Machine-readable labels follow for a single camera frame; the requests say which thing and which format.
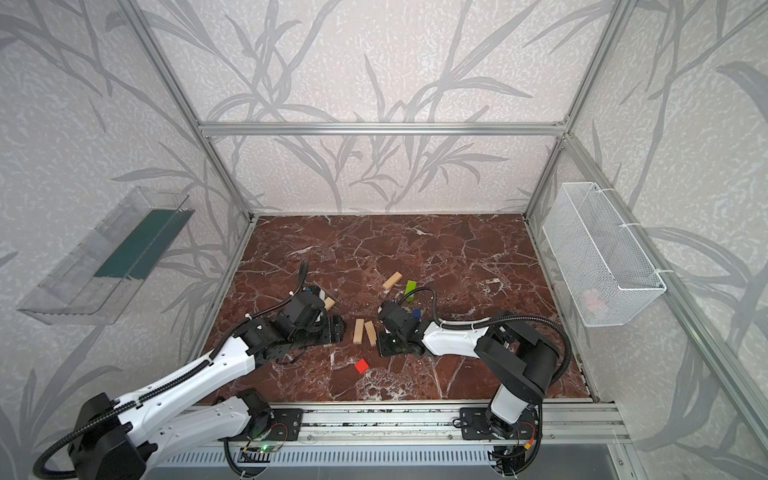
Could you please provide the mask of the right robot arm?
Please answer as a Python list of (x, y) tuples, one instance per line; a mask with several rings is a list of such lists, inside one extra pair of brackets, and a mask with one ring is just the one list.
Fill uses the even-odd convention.
[(378, 320), (379, 353), (396, 355), (462, 356), (480, 360), (500, 382), (487, 409), (498, 427), (518, 423), (524, 412), (543, 403), (549, 387), (568, 370), (573, 358), (568, 335), (547, 318), (499, 314), (474, 322), (415, 318), (401, 304), (385, 301)]

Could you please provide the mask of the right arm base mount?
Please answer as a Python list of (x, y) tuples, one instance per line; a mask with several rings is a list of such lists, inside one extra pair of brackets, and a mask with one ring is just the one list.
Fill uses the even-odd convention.
[(540, 415), (537, 409), (527, 408), (515, 423), (508, 423), (490, 412), (489, 408), (465, 407), (452, 425), (461, 431), (463, 440), (529, 441), (536, 437)]

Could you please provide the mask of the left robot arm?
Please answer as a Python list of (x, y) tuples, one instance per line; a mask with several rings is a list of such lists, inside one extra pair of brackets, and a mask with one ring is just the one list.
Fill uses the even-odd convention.
[(253, 388), (202, 410), (188, 407), (287, 353), (333, 345), (346, 331), (320, 290), (294, 294), (272, 314), (248, 316), (209, 353), (134, 392), (99, 394), (81, 408), (77, 427), (92, 428), (67, 448), (79, 479), (140, 479), (161, 462), (210, 441), (260, 435), (274, 424)]

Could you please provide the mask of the plain wood block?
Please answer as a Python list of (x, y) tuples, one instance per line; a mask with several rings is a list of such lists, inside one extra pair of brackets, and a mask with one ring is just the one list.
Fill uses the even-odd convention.
[(364, 333), (365, 333), (365, 320), (362, 318), (358, 318), (355, 321), (354, 331), (353, 331), (353, 343), (355, 345), (360, 345), (363, 342)]

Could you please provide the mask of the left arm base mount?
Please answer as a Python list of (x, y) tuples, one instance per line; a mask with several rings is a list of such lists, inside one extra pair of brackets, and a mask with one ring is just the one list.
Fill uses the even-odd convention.
[(277, 408), (269, 413), (260, 414), (251, 420), (245, 430), (235, 440), (246, 441), (297, 441), (302, 425), (304, 411), (300, 408)]

